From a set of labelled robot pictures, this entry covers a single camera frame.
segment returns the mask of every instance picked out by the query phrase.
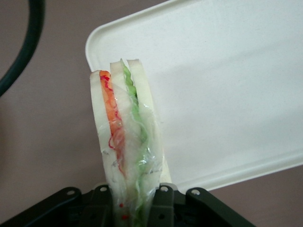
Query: screw hole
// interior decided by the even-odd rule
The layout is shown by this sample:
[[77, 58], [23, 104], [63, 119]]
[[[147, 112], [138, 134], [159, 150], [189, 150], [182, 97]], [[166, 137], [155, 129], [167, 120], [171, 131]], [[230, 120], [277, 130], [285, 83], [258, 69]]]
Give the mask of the screw hole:
[[191, 191], [193, 195], [200, 195], [200, 192], [197, 189]]
[[161, 190], [162, 192], [168, 192], [168, 191], [169, 191], [168, 187], [165, 187], [165, 186], [162, 186], [162, 187], [160, 188], [160, 190]]
[[67, 194], [67, 195], [73, 195], [74, 193], [76, 193], [74, 190], [70, 190], [70, 191], [68, 191], [66, 194]]
[[105, 192], [107, 190], [107, 187], [100, 188], [100, 192]]
[[160, 215], [158, 216], [158, 218], [159, 218], [160, 220], [165, 219], [165, 215], [164, 215], [164, 214], [160, 214]]

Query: tray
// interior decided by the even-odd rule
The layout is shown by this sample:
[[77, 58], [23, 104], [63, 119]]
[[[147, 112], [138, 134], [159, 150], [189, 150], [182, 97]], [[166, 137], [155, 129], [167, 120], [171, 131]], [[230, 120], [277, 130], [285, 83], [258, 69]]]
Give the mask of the tray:
[[208, 190], [303, 164], [300, 0], [171, 0], [96, 28], [91, 71], [140, 59], [172, 181]]

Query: black cable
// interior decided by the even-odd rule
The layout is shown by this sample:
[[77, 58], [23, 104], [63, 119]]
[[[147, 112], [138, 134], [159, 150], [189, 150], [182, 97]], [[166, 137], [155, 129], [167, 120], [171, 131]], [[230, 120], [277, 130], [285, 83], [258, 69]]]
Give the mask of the black cable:
[[10, 86], [15, 82], [15, 80], [27, 66], [40, 39], [44, 23], [45, 1], [29, 0], [28, 3], [29, 20], [26, 37], [14, 63], [0, 80], [0, 97], [10, 88]]

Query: sandwich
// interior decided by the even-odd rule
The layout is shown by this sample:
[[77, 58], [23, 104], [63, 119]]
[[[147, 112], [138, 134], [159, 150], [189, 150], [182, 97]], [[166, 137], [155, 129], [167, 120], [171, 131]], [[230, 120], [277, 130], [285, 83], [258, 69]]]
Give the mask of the sandwich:
[[143, 66], [127, 63], [91, 73], [91, 99], [116, 226], [143, 227], [160, 181], [171, 180]]

